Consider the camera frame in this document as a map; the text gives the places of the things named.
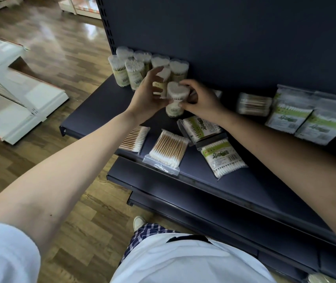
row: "person's left hand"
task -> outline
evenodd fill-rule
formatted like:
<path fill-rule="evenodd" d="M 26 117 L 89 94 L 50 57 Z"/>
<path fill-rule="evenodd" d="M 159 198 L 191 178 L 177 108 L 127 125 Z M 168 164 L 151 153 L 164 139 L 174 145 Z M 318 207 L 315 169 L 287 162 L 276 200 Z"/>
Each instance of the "person's left hand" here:
<path fill-rule="evenodd" d="M 158 110 L 169 104 L 168 99 L 161 99 L 160 95 L 154 95 L 154 92 L 162 92 L 162 89 L 152 86 L 154 81 L 163 81 L 161 77 L 156 75 L 162 70 L 163 67 L 159 66 L 147 73 L 147 76 L 140 83 L 129 107 L 125 111 L 131 113 L 133 117 L 135 117 L 138 125 L 151 118 Z"/>

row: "white shirt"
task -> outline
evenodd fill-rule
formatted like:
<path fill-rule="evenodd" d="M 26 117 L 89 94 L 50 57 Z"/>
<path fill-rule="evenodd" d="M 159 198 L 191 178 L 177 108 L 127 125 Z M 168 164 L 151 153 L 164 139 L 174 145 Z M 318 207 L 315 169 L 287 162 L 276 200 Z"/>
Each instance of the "white shirt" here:
<path fill-rule="evenodd" d="M 210 240 L 180 240 L 184 233 L 152 235 L 139 243 L 115 271 L 112 283 L 275 282 L 251 255 Z M 0 223 L 0 282 L 35 283 L 41 257 L 35 243 L 15 227 Z"/>

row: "plastic bag of cotton swabs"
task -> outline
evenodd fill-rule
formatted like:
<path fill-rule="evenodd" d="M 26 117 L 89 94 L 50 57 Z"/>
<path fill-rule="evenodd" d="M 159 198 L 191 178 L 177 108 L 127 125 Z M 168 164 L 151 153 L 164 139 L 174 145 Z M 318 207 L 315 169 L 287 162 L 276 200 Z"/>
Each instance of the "plastic bag of cotton swabs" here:
<path fill-rule="evenodd" d="M 123 140 L 119 148 L 139 154 L 142 150 L 143 143 L 146 140 L 146 136 L 149 130 L 149 127 L 144 126 L 138 126 L 137 128 L 134 128 L 133 131 L 127 135 L 125 140 Z"/>
<path fill-rule="evenodd" d="M 198 149 L 205 157 L 214 175 L 220 179 L 240 168 L 247 167 L 227 139 L 222 139 Z"/>
<path fill-rule="evenodd" d="M 143 163 L 177 176 L 180 172 L 179 165 L 188 143 L 188 138 L 163 130 L 155 146 L 144 157 Z"/>
<path fill-rule="evenodd" d="M 217 124 L 201 119 L 198 116 L 192 116 L 182 120 L 179 119 L 177 125 L 181 133 L 191 139 L 192 143 L 190 143 L 189 146 L 222 132 L 222 128 Z"/>

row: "plastic cotton swab tube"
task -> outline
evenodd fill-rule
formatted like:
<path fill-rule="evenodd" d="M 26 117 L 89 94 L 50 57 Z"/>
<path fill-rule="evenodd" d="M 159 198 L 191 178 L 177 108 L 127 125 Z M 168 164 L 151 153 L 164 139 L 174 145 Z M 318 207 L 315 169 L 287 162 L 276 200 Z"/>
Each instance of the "plastic cotton swab tube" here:
<path fill-rule="evenodd" d="M 136 51 L 134 52 L 134 58 L 137 61 L 142 61 L 145 64 L 144 68 L 144 77 L 145 77 L 147 75 L 147 72 L 149 72 L 149 70 L 152 67 L 151 64 L 152 54 L 150 52 Z"/>
<path fill-rule="evenodd" d="M 137 90 L 143 80 L 144 63 L 137 60 L 126 60 L 125 66 L 129 76 L 131 89 Z"/>
<path fill-rule="evenodd" d="M 161 88 L 163 92 L 154 92 L 154 94 L 160 94 L 161 98 L 166 98 L 167 85 L 171 76 L 171 70 L 165 67 L 161 72 L 158 72 L 156 75 L 160 76 L 163 79 L 163 81 L 162 82 L 154 81 L 152 85 Z"/>
<path fill-rule="evenodd" d="M 167 99 L 173 99 L 174 102 L 168 104 L 165 111 L 169 117 L 178 117 L 184 113 L 184 109 L 178 106 L 181 101 L 188 98 L 190 89 L 188 86 L 180 85 L 177 82 L 171 81 L 167 85 Z"/>
<path fill-rule="evenodd" d="M 171 81 L 180 82 L 188 76 L 189 63 L 187 61 L 173 59 L 169 67 L 171 69 Z"/>
<path fill-rule="evenodd" d="M 169 67 L 170 57 L 166 55 L 153 55 L 151 58 L 152 67 L 164 66 Z"/>
<path fill-rule="evenodd" d="M 132 49 L 129 49 L 128 47 L 118 47 L 115 53 L 118 55 L 119 58 L 122 58 L 124 60 L 128 58 L 134 58 L 134 51 Z"/>
<path fill-rule="evenodd" d="M 112 67 L 112 71 L 114 74 L 114 78 L 116 83 L 120 87 L 125 87 L 130 84 L 129 77 L 127 74 L 125 60 L 120 59 L 116 55 L 111 55 L 108 57 L 110 66 Z"/>

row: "checkered pants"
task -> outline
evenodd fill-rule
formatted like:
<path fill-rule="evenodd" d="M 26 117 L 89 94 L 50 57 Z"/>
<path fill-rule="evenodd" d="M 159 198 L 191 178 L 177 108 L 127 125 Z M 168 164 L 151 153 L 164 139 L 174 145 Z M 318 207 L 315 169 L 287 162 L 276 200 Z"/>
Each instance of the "checkered pants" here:
<path fill-rule="evenodd" d="M 147 223 L 141 228 L 139 228 L 133 235 L 133 237 L 130 240 L 130 244 L 127 247 L 125 253 L 123 254 L 123 257 L 120 261 L 120 264 L 122 261 L 126 258 L 126 256 L 129 255 L 129 253 L 139 244 L 142 242 L 143 239 L 146 239 L 147 237 L 159 233 L 179 233 L 177 231 L 169 230 L 157 223 Z"/>

